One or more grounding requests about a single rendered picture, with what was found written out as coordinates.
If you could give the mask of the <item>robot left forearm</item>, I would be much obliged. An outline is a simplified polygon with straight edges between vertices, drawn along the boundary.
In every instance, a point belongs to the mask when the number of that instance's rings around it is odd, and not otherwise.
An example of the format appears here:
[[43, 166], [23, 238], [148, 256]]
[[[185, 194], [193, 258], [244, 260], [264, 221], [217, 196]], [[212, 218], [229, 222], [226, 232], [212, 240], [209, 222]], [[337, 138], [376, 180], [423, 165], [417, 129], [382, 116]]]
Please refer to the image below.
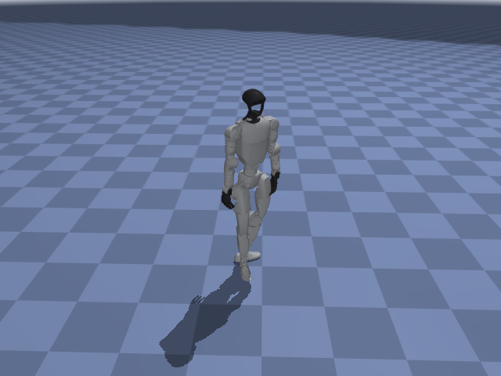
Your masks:
[[279, 163], [279, 158], [280, 158], [280, 152], [277, 153], [277, 154], [274, 154], [274, 155], [269, 155], [269, 158], [271, 160], [271, 173], [273, 176], [275, 176], [275, 173], [276, 172], [279, 172], [279, 174], [281, 173], [280, 171], [280, 163]]

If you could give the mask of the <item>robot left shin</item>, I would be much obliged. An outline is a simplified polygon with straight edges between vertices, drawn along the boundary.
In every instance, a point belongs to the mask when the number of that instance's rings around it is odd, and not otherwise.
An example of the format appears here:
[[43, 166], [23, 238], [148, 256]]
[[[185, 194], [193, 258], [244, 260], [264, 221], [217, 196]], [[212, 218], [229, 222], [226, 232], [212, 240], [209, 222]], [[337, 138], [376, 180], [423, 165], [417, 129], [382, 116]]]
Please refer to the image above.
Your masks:
[[250, 249], [250, 247], [252, 245], [252, 242], [255, 240], [256, 236], [258, 235], [258, 231], [260, 230], [261, 224], [259, 226], [251, 226], [250, 224], [248, 224], [248, 226], [249, 226], [249, 229], [250, 229], [250, 235], [248, 237], [248, 240], [249, 240], [249, 249]]

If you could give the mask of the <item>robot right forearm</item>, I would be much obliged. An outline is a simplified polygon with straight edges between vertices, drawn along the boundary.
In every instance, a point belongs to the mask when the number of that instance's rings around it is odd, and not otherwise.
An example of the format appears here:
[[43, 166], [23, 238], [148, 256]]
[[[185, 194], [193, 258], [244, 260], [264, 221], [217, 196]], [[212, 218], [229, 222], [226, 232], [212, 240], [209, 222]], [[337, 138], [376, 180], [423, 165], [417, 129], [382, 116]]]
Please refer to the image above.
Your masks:
[[228, 159], [225, 159], [224, 173], [225, 173], [225, 178], [224, 178], [224, 186], [222, 187], [222, 191], [227, 194], [228, 190], [232, 189], [232, 187], [234, 186], [234, 174], [235, 174], [235, 169], [229, 168], [229, 160]]

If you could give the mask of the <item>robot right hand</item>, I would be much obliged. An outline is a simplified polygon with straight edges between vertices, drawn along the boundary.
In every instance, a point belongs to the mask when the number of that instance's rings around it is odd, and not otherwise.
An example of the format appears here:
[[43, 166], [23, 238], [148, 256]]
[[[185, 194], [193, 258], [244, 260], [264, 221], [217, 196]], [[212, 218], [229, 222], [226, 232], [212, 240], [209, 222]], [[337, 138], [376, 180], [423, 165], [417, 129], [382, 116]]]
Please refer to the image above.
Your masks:
[[233, 209], [235, 207], [231, 202], [230, 198], [231, 194], [232, 194], [232, 189], [229, 189], [227, 194], [222, 191], [222, 203], [229, 209]]

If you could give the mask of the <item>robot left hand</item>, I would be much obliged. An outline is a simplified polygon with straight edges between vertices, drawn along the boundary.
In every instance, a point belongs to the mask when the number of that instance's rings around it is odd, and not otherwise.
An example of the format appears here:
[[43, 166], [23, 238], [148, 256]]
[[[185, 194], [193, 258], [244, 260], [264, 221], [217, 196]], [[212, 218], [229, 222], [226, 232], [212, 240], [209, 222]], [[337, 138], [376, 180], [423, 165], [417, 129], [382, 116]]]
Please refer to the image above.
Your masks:
[[272, 173], [271, 173], [271, 177], [272, 177], [270, 179], [270, 181], [271, 181], [271, 193], [269, 195], [271, 195], [271, 194], [273, 194], [273, 193], [276, 192], [277, 179], [279, 178], [279, 172], [276, 172], [275, 176], [273, 176]]

